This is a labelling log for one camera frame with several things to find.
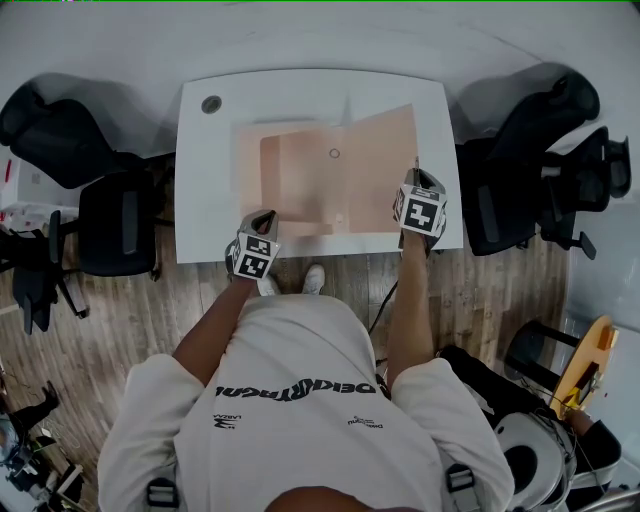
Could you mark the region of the white table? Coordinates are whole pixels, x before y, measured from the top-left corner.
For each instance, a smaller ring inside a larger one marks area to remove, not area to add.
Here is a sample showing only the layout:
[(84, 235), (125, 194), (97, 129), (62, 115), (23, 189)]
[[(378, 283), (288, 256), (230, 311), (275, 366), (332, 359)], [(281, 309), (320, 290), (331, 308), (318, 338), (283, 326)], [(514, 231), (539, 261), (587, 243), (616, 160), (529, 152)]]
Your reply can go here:
[[(206, 115), (201, 102), (210, 95), (220, 96), (222, 107), (215, 114)], [(463, 222), (458, 165), (441, 83), (371, 71), (280, 69), (228, 74), (183, 86), (174, 200), (178, 260), (182, 263), (222, 260), (226, 246), (246, 216), (240, 211), (234, 187), (233, 134), (237, 126), (306, 121), (341, 126), (405, 105), (413, 108), (417, 135), (418, 155), (412, 167), (434, 176), (444, 186), (448, 198), (446, 230), (438, 246), (460, 248)], [(395, 233), (292, 239), (278, 236), (281, 255), (394, 252), (399, 238), (396, 224)]]

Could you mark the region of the person's white printed shirt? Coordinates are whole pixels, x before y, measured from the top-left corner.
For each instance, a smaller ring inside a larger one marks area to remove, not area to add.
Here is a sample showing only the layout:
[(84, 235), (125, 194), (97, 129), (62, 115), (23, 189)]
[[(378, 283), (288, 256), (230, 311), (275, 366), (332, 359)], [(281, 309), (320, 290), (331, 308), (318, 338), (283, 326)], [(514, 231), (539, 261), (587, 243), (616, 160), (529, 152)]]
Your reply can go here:
[(250, 300), (208, 384), (166, 354), (134, 366), (98, 463), (101, 512), (143, 512), (163, 469), (180, 512), (264, 512), (325, 487), (373, 508), (441, 512), (448, 456), (485, 512), (505, 512), (509, 465), (479, 405), (443, 359), (389, 394), (351, 309), (327, 296)]

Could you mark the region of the person's right white shoe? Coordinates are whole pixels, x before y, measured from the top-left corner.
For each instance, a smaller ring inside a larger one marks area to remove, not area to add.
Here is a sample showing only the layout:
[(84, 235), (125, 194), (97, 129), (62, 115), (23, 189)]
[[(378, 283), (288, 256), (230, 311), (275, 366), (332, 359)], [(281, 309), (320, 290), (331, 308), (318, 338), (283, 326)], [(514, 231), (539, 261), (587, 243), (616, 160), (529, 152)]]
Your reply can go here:
[(326, 282), (325, 269), (320, 264), (312, 264), (306, 272), (302, 294), (320, 295)]

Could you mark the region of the white water dispenser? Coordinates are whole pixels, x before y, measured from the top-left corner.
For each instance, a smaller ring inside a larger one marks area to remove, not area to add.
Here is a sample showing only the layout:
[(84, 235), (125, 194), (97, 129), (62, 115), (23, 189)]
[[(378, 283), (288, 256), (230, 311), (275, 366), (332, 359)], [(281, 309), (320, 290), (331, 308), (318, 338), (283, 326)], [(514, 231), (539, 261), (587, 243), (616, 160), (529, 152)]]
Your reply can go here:
[(81, 188), (65, 189), (11, 153), (0, 154), (0, 226), (6, 229), (41, 229), (54, 211), (75, 218), (80, 193)]

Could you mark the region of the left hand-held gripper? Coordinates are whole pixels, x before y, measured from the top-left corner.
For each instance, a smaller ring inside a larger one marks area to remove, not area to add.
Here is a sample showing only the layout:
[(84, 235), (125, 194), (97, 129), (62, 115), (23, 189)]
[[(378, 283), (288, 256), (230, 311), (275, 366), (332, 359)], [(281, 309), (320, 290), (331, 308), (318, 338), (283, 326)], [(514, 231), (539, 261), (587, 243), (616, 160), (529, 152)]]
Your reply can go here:
[(252, 280), (263, 279), (281, 248), (276, 241), (278, 223), (275, 210), (258, 210), (246, 215), (240, 233), (225, 250), (227, 273)]

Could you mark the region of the black stool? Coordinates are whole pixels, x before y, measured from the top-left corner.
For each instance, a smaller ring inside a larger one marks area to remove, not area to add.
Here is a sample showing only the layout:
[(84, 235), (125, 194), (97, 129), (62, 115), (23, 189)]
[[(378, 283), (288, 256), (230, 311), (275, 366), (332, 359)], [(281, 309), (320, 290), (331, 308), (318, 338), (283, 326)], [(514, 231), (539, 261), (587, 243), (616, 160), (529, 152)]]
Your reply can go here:
[(554, 391), (560, 376), (540, 363), (545, 340), (562, 343), (575, 349), (580, 339), (548, 327), (538, 320), (522, 326), (512, 339), (504, 358), (506, 377), (513, 381), (529, 379), (543, 389)]

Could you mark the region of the beige cardboard sheet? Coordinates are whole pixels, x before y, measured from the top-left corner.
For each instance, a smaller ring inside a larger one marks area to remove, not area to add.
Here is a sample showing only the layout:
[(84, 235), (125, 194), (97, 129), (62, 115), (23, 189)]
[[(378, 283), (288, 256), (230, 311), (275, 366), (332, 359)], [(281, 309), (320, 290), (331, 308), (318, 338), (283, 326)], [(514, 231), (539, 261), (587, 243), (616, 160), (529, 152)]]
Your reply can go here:
[(392, 203), (418, 155), (410, 105), (341, 126), (239, 125), (233, 147), (241, 213), (276, 211), (281, 239), (397, 232)]

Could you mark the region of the black harness buckle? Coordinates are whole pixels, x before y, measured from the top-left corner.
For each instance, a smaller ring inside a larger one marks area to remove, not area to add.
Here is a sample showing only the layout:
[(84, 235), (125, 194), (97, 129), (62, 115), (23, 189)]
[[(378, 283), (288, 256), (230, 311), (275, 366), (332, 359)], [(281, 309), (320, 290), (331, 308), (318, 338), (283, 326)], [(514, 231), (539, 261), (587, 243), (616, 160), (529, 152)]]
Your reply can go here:
[(179, 512), (180, 496), (174, 481), (154, 478), (146, 487), (146, 512)]
[(450, 512), (482, 512), (475, 477), (468, 466), (450, 465), (445, 471), (444, 487), (444, 500)]

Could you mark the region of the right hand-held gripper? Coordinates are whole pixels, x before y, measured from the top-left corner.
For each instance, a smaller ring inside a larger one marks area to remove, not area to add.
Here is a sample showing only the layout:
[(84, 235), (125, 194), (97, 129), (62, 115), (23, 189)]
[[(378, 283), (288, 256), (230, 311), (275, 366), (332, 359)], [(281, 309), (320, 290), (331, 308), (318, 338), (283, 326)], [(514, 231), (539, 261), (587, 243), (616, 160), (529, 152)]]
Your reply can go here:
[(411, 168), (396, 193), (393, 218), (402, 230), (420, 235), (427, 250), (435, 247), (446, 230), (447, 196), (438, 191), (443, 189), (428, 172)]

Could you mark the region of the person's right forearm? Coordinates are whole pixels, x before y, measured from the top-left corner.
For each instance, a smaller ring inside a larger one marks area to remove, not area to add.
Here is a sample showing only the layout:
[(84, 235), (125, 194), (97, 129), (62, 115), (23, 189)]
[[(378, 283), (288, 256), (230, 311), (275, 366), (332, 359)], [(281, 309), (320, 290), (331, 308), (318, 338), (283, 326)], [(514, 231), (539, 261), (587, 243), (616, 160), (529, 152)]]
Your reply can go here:
[(403, 254), (387, 341), (389, 389), (403, 371), (435, 355), (425, 241), (416, 232), (404, 230), (402, 234)]

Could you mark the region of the person's left forearm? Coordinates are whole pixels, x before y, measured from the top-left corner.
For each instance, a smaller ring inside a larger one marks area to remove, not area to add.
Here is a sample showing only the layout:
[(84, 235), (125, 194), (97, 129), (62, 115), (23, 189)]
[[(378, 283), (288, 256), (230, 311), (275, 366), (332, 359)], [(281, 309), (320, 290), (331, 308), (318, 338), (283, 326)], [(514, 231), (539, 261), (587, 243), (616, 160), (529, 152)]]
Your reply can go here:
[(233, 278), (174, 350), (173, 358), (204, 386), (219, 367), (242, 309), (256, 288), (254, 280)]

